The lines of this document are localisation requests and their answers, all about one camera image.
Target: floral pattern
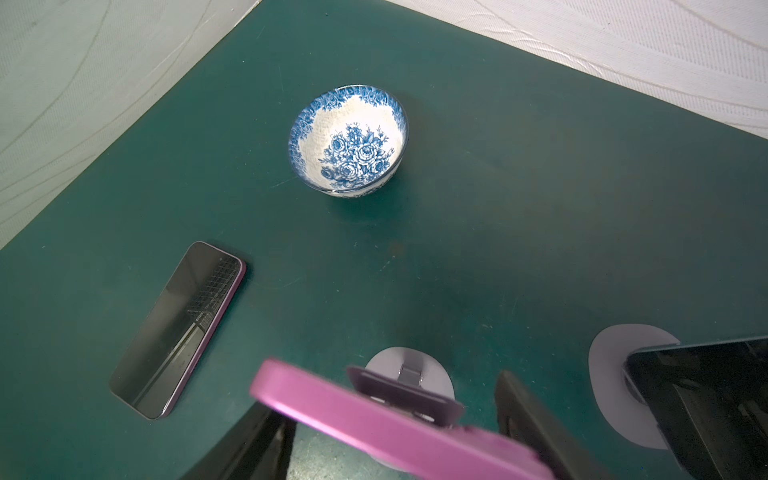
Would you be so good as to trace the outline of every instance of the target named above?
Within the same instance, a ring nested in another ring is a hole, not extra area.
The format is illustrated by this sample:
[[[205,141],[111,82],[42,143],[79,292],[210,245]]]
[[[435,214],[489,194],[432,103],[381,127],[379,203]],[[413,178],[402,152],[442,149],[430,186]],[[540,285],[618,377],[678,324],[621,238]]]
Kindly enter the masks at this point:
[[[321,173],[334,188],[356,188],[370,184],[389,168],[395,149],[383,149],[387,136],[380,129],[363,131],[358,124],[347,124],[346,132],[333,135],[323,153]]]

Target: blue and white bowl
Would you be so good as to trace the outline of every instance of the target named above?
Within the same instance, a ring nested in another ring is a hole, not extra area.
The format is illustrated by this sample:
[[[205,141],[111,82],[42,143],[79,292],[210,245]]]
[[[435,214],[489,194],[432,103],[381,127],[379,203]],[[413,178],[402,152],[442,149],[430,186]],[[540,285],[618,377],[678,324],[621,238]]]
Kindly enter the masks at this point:
[[[361,197],[395,173],[408,141],[400,103],[380,88],[349,85],[315,98],[293,123],[288,155],[305,184]]]

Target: bowl rim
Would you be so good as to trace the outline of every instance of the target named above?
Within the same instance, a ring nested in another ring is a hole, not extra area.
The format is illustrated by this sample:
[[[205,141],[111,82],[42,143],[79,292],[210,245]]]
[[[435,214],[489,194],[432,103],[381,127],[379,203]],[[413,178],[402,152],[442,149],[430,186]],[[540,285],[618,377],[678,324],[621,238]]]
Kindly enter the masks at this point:
[[[400,154],[397,156],[395,161],[393,161],[389,165],[389,168],[384,170],[384,172],[381,174],[380,177],[377,177],[375,180],[372,180],[372,181],[368,182],[367,184],[363,184],[363,185],[361,185],[359,187],[346,188],[346,189],[345,188],[325,188],[325,187],[321,187],[320,185],[317,185],[317,184],[313,183],[309,178],[305,178],[296,169],[296,167],[294,167],[294,165],[293,165],[293,163],[294,163],[293,162],[293,156],[290,153],[290,139],[291,139],[291,137],[293,135],[293,129],[296,128],[296,123],[299,121],[299,117],[301,116],[301,113],[304,110],[306,110],[306,108],[309,107],[312,104],[313,101],[317,100],[318,98],[322,98],[322,97],[328,95],[332,91],[341,91],[341,90],[346,90],[347,88],[353,88],[353,87],[368,87],[368,88],[373,88],[375,90],[381,91],[381,92],[387,94],[388,96],[390,96],[391,99],[393,99],[395,101],[395,103],[397,103],[397,105],[400,106],[400,110],[402,110],[402,117],[406,121],[406,132],[405,132],[405,135],[403,135],[402,148],[400,149]],[[325,93],[316,96],[315,98],[312,99],[312,101],[309,104],[307,104],[307,106],[302,108],[301,111],[299,112],[299,114],[296,116],[296,119],[291,124],[290,131],[288,132],[288,163],[290,164],[291,170],[293,170],[293,172],[296,174],[296,176],[298,178],[300,178],[301,181],[304,182],[305,185],[307,185],[307,186],[309,186],[309,187],[311,187],[311,188],[313,188],[315,190],[318,190],[318,191],[321,191],[321,192],[324,192],[324,193],[329,193],[330,192],[330,193],[338,193],[338,194],[351,194],[351,193],[354,193],[354,192],[357,192],[357,191],[360,191],[360,190],[364,190],[364,189],[370,187],[371,185],[373,185],[376,182],[380,181],[381,179],[385,178],[388,173],[392,172],[395,169],[395,167],[400,164],[400,161],[402,160],[402,156],[406,152],[406,147],[408,146],[409,136],[410,136],[410,122],[408,121],[408,114],[406,113],[405,108],[402,106],[402,102],[400,100],[398,100],[398,98],[395,95],[389,93],[387,90],[384,90],[383,88],[376,87],[375,85],[370,85],[370,84],[348,84],[348,85],[343,85],[342,87],[331,88],[330,90],[326,91]]]

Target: phone lying on table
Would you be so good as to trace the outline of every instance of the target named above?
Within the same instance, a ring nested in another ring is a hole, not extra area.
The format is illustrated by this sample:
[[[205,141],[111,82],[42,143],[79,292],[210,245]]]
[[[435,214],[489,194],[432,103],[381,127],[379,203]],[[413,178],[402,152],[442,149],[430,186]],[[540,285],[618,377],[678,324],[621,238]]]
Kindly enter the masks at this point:
[[[193,243],[112,373],[112,393],[147,419],[168,415],[245,269],[213,245]]]

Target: green table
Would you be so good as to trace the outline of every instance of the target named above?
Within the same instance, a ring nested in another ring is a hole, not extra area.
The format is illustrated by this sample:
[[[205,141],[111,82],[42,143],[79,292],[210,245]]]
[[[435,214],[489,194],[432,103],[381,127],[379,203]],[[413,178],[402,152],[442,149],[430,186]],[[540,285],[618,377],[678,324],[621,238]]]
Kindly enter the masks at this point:
[[[375,84],[404,104],[401,169],[370,197],[302,185],[298,111]],[[768,330],[768,141],[386,2],[265,0],[0,251],[0,476],[176,478],[278,356],[344,382],[388,346],[450,372],[495,429],[520,376],[619,478],[686,478],[604,421],[591,340]],[[107,380],[187,246],[250,273],[173,413]],[[300,430],[294,478],[393,478]]]

